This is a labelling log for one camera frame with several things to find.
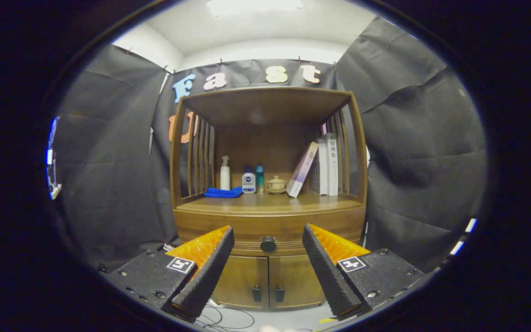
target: floor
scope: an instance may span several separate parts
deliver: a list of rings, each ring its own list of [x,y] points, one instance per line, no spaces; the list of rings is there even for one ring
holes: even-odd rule
[[[267,325],[279,330],[316,332],[340,323],[330,317],[333,313],[326,302],[314,308],[276,312],[219,308],[209,302],[196,325],[218,332],[255,332],[260,326]]]

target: wooden cabinet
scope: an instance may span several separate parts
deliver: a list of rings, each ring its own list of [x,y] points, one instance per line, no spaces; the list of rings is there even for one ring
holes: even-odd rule
[[[350,139],[344,107],[348,107],[353,126]],[[188,119],[191,123],[186,128],[194,128],[194,134],[184,147],[179,137]],[[323,131],[337,134],[339,195],[319,196],[305,183],[297,198],[268,193],[204,197],[208,187],[219,187],[224,155],[230,158],[232,187],[240,185],[245,165],[256,164],[263,166],[266,181],[277,175],[287,184],[309,143]],[[302,235],[304,225],[311,223],[352,242],[360,241],[367,168],[354,94],[277,87],[183,97],[172,135],[171,198],[182,242],[224,225],[234,230],[235,245],[213,299],[238,307],[270,309],[322,303],[325,297],[303,248]],[[348,142],[354,143],[355,149],[350,149]],[[350,170],[350,153],[354,151],[357,169]],[[260,249],[266,236],[274,238],[275,251]],[[256,287],[261,301],[255,301]]]
[[[317,305],[325,295],[306,255],[231,255],[212,299],[236,307],[276,309]]]

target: black wire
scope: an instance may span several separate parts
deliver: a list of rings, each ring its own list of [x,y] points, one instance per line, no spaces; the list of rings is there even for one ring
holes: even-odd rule
[[[242,329],[242,328],[248,328],[248,327],[251,327],[251,326],[253,326],[253,324],[255,324],[255,318],[254,318],[250,313],[247,313],[247,311],[242,311],[242,310],[240,310],[240,309],[235,309],[235,308],[221,308],[221,309],[230,309],[230,310],[241,311],[242,313],[249,315],[249,317],[251,317],[251,321],[252,321],[251,324],[249,324],[248,326],[243,326],[243,327],[230,327],[230,326],[220,326],[220,325],[219,325],[221,328],[225,328],[225,329],[227,329],[227,328],[233,328],[233,329],[235,329],[235,330],[240,330],[240,329]]]
[[[223,313],[221,313],[221,311],[217,307],[213,307],[212,305],[209,305],[209,304],[207,304],[206,307],[215,309],[217,313],[221,316],[221,318],[215,324],[221,323],[223,321]]]
[[[198,326],[203,327],[203,328],[212,328],[213,330],[216,330],[216,331],[218,331],[218,332],[222,332],[222,331],[224,331],[224,332],[230,332],[229,330],[227,330],[227,329],[225,329],[225,328],[221,328],[220,326],[219,326],[220,329],[216,328],[216,326],[214,326],[215,323],[214,323],[214,321],[213,321],[212,319],[210,319],[210,318],[207,317],[207,316],[204,316],[204,317],[206,317],[207,319],[209,319],[210,321],[212,321],[213,324],[208,324],[208,323],[206,323],[206,322],[203,322],[203,321],[201,321],[201,320],[196,319],[196,322],[201,323],[201,324],[204,324],[204,325],[198,325]]]
[[[223,319],[223,314],[220,313],[220,311],[219,311],[219,314],[221,315],[221,320],[222,320],[222,319]],[[221,322],[221,320],[219,320],[218,322],[215,322],[215,321],[213,321],[213,319],[211,319],[210,317],[208,317],[208,316],[206,316],[206,315],[202,315],[202,314],[200,314],[200,315],[206,317],[209,321],[212,322],[212,324],[204,323],[205,325],[202,326],[203,328],[209,328],[209,327],[210,327],[210,328],[213,328],[214,330],[217,330],[217,331],[219,331],[219,332],[220,332],[221,330],[224,330],[224,332],[230,332],[230,331],[227,330],[226,328],[223,328],[222,326],[218,325],[218,324]]]

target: round knob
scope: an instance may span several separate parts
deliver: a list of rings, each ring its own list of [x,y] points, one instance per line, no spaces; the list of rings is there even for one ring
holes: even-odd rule
[[[274,241],[273,237],[266,236],[261,240],[260,248],[265,252],[272,252],[276,250],[276,241]]]

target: book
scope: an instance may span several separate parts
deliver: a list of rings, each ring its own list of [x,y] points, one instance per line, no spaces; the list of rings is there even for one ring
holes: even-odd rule
[[[327,195],[337,196],[339,193],[339,166],[337,162],[337,136],[329,132],[323,135],[327,144],[327,174],[329,174],[329,187]]]
[[[317,155],[313,160],[311,171],[309,173],[308,187],[318,193],[319,195],[327,194],[327,187],[329,187],[329,173],[327,171],[327,143],[324,138],[318,139],[319,149]]]
[[[292,173],[288,187],[286,187],[286,193],[291,197],[297,197],[299,195],[303,183],[306,180],[308,170],[310,170],[314,157],[317,154],[318,147],[318,143],[311,142],[307,151],[303,154],[301,161],[296,166],[295,171]]]

